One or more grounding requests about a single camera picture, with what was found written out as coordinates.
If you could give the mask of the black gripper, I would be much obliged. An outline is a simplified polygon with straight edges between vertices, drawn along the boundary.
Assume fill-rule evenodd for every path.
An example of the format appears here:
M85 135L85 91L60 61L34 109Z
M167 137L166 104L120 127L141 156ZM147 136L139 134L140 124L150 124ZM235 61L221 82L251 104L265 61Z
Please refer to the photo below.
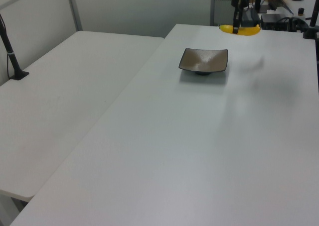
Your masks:
M231 5L235 7L232 33L237 34L240 27L241 11L247 12L250 9L249 0L231 0Z

